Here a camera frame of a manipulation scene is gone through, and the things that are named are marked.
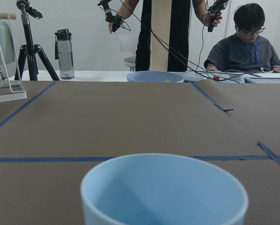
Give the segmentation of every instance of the blue painter's tape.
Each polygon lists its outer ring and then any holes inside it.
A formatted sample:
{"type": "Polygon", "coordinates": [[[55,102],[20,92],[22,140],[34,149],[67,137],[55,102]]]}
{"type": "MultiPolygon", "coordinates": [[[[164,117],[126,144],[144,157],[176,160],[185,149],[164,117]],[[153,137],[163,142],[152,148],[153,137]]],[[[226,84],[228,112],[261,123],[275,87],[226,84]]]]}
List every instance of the blue painter's tape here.
{"type": "MultiPolygon", "coordinates": [[[[203,161],[272,160],[269,156],[191,156],[203,161]]],[[[0,157],[0,163],[103,162],[115,157],[0,157]]]]}
{"type": "Polygon", "coordinates": [[[267,148],[262,142],[258,142],[258,146],[260,146],[264,152],[274,160],[280,166],[280,158],[276,156],[269,148],[267,148]]]}
{"type": "Polygon", "coordinates": [[[203,96],[205,96],[210,102],[212,102],[215,106],[221,109],[224,112],[229,112],[234,109],[223,109],[214,99],[212,99],[208,94],[206,94],[196,83],[191,83],[203,96]]]}
{"type": "Polygon", "coordinates": [[[28,102],[23,104],[20,108],[15,110],[12,114],[7,116],[3,121],[0,122],[0,128],[4,126],[9,120],[11,120],[13,117],[15,117],[21,110],[23,110],[25,107],[27,107],[29,104],[31,104],[35,99],[37,99],[39,96],[41,96],[43,93],[45,93],[49,88],[51,88],[53,85],[55,85],[57,81],[52,82],[50,85],[48,85],[45,89],[43,89],[41,92],[39,92],[37,95],[35,95],[33,98],[31,98],[28,102]]]}
{"type": "Polygon", "coordinates": [[[192,156],[203,161],[271,160],[269,156],[192,156]]]}
{"type": "Polygon", "coordinates": [[[114,157],[0,157],[0,163],[103,162],[114,157]]]}

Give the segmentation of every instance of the table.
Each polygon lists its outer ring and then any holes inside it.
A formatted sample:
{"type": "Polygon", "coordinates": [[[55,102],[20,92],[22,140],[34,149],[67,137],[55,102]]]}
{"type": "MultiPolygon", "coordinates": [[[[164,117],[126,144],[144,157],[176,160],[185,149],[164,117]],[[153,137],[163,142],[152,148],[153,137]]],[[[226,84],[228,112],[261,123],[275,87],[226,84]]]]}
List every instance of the table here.
{"type": "MultiPolygon", "coordinates": [[[[37,78],[39,81],[51,81],[52,78],[46,70],[39,70],[37,78]]],[[[95,82],[127,82],[126,75],[130,71],[75,71],[74,78],[70,80],[62,81],[95,81],[95,82]]],[[[22,74],[22,80],[29,80],[29,71],[25,70],[22,74]]]]}
{"type": "Polygon", "coordinates": [[[280,84],[22,83],[27,99],[0,103],[0,225],[82,225],[86,172],[145,152],[220,166],[248,192],[246,225],[280,224],[280,84]]]}

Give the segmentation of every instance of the wooden plank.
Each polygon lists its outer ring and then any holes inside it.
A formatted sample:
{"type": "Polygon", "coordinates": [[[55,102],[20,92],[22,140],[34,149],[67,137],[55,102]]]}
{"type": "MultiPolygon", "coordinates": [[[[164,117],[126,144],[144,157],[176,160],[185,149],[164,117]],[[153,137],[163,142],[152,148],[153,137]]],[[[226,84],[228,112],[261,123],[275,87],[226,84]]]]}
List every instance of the wooden plank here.
{"type": "MultiPolygon", "coordinates": [[[[10,20],[16,20],[15,13],[9,13],[10,20]]],[[[0,13],[0,19],[8,19],[8,13],[0,13]]]]}
{"type": "MultiPolygon", "coordinates": [[[[152,1],[152,30],[166,44],[169,44],[171,1],[152,1]]],[[[151,34],[150,50],[150,70],[167,71],[168,51],[158,42],[153,34],[151,34]]]]}

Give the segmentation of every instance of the dish rack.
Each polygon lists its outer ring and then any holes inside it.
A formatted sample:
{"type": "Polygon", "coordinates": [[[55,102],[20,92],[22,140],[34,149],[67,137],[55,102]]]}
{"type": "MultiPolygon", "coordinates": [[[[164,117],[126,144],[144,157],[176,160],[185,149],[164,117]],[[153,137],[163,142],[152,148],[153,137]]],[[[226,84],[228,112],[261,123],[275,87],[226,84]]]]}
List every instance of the dish rack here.
{"type": "MultiPolygon", "coordinates": [[[[8,24],[8,31],[11,37],[11,46],[12,46],[12,51],[14,54],[14,61],[16,62],[16,69],[17,69],[17,73],[19,74],[19,66],[18,66],[18,62],[17,62],[17,55],[16,55],[16,50],[15,50],[15,45],[14,45],[14,40],[13,40],[13,36],[12,36],[12,30],[11,30],[11,24],[10,24],[10,14],[6,13],[4,14],[5,17],[4,19],[7,18],[7,24],[8,24]]],[[[19,77],[18,81],[11,81],[9,79],[9,75],[8,75],[8,71],[7,71],[7,67],[6,67],[6,62],[4,59],[4,55],[3,55],[3,51],[0,45],[0,61],[2,62],[2,64],[0,66],[2,66],[2,70],[0,70],[0,102],[6,102],[6,101],[13,101],[13,100],[19,100],[19,99],[25,99],[27,98],[27,94],[26,91],[24,90],[24,88],[22,87],[22,81],[19,77]]]]}

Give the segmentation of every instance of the water bottle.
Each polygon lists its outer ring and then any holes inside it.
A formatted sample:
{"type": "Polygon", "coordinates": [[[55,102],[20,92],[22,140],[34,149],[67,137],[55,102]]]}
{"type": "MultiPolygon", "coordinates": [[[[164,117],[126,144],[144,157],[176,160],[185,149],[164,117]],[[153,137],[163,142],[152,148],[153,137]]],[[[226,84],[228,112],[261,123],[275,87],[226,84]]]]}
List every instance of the water bottle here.
{"type": "Polygon", "coordinates": [[[55,59],[59,59],[61,79],[74,78],[74,61],[71,46],[71,33],[68,29],[58,30],[55,33],[55,59]]]}

